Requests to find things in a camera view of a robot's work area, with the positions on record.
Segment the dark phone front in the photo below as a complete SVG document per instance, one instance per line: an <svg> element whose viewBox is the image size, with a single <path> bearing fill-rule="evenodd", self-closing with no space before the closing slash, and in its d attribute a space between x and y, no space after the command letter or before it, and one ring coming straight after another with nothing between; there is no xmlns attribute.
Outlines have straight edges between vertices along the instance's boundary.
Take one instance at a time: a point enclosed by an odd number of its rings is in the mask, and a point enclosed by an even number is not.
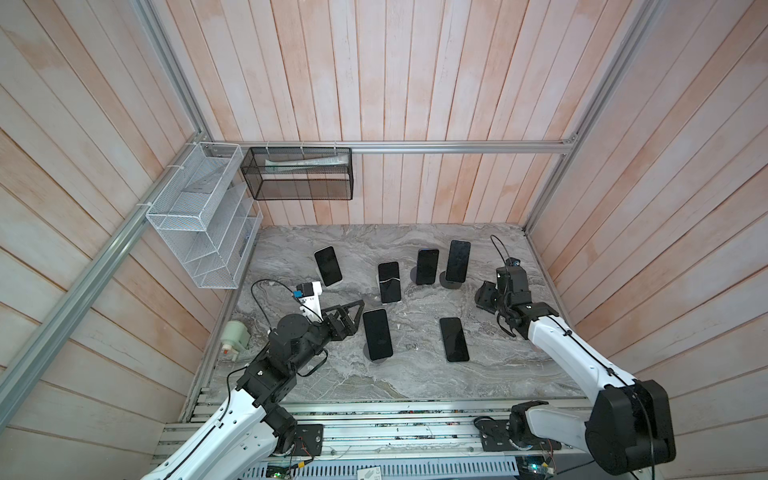
<svg viewBox="0 0 768 480"><path fill-rule="evenodd" d="M370 359L378 361L391 357L393 345L387 312L384 309L365 312L363 324Z"/></svg>

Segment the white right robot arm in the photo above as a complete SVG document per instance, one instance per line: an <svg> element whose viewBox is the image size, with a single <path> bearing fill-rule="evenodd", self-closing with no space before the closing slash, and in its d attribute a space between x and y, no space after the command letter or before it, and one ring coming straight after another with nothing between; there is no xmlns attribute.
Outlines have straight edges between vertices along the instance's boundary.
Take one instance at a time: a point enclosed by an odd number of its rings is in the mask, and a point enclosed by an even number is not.
<svg viewBox="0 0 768 480"><path fill-rule="evenodd" d="M507 324L509 332L547 353L586 395L589 413L574 413L543 400L513 406L503 441L518 450L558 442L591 455L611 475L675 460L677 449L669 396L654 380L639 380L588 345L544 302L527 291L501 292L485 282L476 305Z"/></svg>

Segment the purple phone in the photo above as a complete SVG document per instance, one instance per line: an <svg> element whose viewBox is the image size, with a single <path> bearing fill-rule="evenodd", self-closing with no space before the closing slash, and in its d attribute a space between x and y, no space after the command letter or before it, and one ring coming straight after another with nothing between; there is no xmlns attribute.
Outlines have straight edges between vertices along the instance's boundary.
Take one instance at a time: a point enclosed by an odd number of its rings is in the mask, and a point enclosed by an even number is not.
<svg viewBox="0 0 768 480"><path fill-rule="evenodd" d="M401 300L400 268L397 261L378 265L378 281L383 304L396 303Z"/></svg>

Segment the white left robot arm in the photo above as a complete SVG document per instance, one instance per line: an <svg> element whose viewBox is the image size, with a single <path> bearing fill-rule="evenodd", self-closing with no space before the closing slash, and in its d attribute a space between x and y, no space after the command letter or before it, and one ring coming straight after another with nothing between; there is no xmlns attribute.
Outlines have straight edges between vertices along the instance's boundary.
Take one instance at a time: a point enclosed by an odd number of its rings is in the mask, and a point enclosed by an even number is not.
<svg viewBox="0 0 768 480"><path fill-rule="evenodd" d="M294 445L297 422L280 405L300 370L327 345L357 333L362 300L323 309L318 322L284 316L267 345L244 369L218 410L147 479L237 479L273 453Z"/></svg>

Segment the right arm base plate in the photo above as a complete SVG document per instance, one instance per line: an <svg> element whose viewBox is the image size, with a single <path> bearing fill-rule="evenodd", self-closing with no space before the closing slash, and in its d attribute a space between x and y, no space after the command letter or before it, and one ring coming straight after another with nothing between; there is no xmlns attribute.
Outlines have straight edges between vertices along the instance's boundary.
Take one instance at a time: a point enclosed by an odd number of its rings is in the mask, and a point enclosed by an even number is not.
<svg viewBox="0 0 768 480"><path fill-rule="evenodd" d="M482 450L484 452L508 451L556 451L562 449L562 444L551 439L534 438L533 440L515 441L510 437L509 421L496 420L490 416L479 416L473 420L478 430Z"/></svg>

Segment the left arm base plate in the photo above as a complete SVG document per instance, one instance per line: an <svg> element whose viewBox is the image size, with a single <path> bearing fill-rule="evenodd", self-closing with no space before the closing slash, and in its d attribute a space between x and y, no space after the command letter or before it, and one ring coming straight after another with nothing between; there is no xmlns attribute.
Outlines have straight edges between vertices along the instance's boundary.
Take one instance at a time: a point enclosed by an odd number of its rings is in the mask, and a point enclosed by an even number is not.
<svg viewBox="0 0 768 480"><path fill-rule="evenodd" d="M273 454L316 457L322 452L323 441L323 424L298 424L277 436Z"/></svg>

